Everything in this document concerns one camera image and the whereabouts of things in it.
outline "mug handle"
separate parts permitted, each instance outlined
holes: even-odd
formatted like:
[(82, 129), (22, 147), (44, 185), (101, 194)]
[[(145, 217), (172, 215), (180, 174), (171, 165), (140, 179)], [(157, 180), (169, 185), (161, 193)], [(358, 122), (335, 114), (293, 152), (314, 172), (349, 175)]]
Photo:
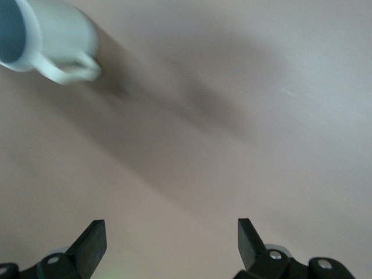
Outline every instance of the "mug handle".
[(101, 73), (97, 62), (85, 52), (79, 54), (76, 62), (78, 66), (62, 70), (50, 58), (40, 54), (35, 60), (34, 67), (46, 78), (67, 85), (74, 81), (93, 81)]

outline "metal screw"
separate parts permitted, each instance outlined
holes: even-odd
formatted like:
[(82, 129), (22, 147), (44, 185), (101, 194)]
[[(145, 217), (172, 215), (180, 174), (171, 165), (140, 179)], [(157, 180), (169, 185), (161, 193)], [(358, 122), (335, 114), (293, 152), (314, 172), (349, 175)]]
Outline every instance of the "metal screw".
[(2, 267), (2, 268), (0, 269), (0, 275), (5, 274), (7, 270), (8, 270), (8, 269), (7, 269), (6, 267)]
[(327, 260), (324, 259), (318, 260), (318, 264), (322, 269), (332, 269), (331, 263)]
[(270, 252), (270, 257), (274, 260), (280, 260), (281, 259), (281, 254), (278, 251), (271, 251)]
[(54, 264), (58, 262), (58, 260), (59, 260), (59, 257), (51, 257), (47, 262), (48, 264)]

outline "black plastic part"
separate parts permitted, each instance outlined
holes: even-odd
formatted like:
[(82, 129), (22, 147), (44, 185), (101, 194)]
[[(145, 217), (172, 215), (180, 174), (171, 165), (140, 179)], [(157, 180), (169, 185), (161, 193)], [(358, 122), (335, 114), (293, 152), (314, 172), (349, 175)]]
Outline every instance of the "black plastic part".
[(67, 250), (66, 255), (82, 279), (89, 279), (107, 249), (106, 228), (103, 220), (93, 221)]
[(267, 250), (263, 252), (248, 270), (249, 274), (255, 276), (255, 278), (265, 279), (281, 279), (287, 275), (287, 268), (289, 266), (289, 258), (286, 254), (277, 251), (281, 255), (281, 259), (273, 259), (270, 256), (270, 252), (273, 250)]
[(89, 279), (106, 248), (105, 222), (95, 220), (66, 253), (49, 255), (22, 272), (14, 263), (0, 264), (0, 271), (6, 269), (0, 279)]
[(15, 263), (0, 264), (1, 279), (16, 279), (18, 276), (18, 265)]
[(234, 279), (252, 279), (252, 276), (248, 274), (245, 270), (240, 271)]
[[(316, 257), (305, 266), (282, 251), (267, 250), (249, 219), (239, 219), (238, 246), (246, 270), (240, 271), (234, 279), (355, 279), (334, 259)], [(271, 251), (280, 253), (281, 257), (272, 258)], [(321, 267), (319, 260), (327, 260), (331, 268)]]
[(238, 247), (246, 270), (266, 251), (259, 234), (249, 219), (238, 220)]
[[(326, 260), (331, 265), (331, 269), (324, 269), (319, 265), (319, 260)], [(315, 257), (309, 261), (310, 272), (319, 279), (355, 279), (350, 271), (340, 262), (328, 257)]]
[(72, 262), (62, 253), (50, 255), (39, 262), (37, 275), (39, 279), (80, 279)]

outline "white mug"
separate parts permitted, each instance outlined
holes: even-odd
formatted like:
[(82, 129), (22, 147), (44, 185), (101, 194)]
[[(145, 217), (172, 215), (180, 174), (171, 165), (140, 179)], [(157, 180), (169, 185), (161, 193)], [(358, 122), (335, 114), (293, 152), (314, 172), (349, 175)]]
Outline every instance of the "white mug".
[(93, 59), (93, 23), (60, 0), (0, 0), (0, 65), (38, 70), (59, 84), (92, 81), (101, 73)]

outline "bolt head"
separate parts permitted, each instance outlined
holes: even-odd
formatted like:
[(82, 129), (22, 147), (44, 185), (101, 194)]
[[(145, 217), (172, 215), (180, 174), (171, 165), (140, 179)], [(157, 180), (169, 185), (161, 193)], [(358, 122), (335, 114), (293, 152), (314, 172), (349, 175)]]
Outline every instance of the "bolt head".
[(278, 251), (271, 251), (270, 257), (274, 260), (280, 260), (282, 258), (281, 254)]
[(51, 258), (47, 261), (47, 263), (48, 263), (48, 264), (54, 264), (54, 263), (56, 263), (56, 262), (58, 262), (58, 261), (59, 261), (59, 257), (55, 256), (55, 257), (51, 257)]
[(7, 270), (8, 270), (8, 269), (7, 269), (6, 267), (2, 267), (2, 268), (0, 269), (0, 275), (5, 274)]
[(318, 260), (318, 264), (322, 269), (332, 269), (331, 263), (325, 259)]

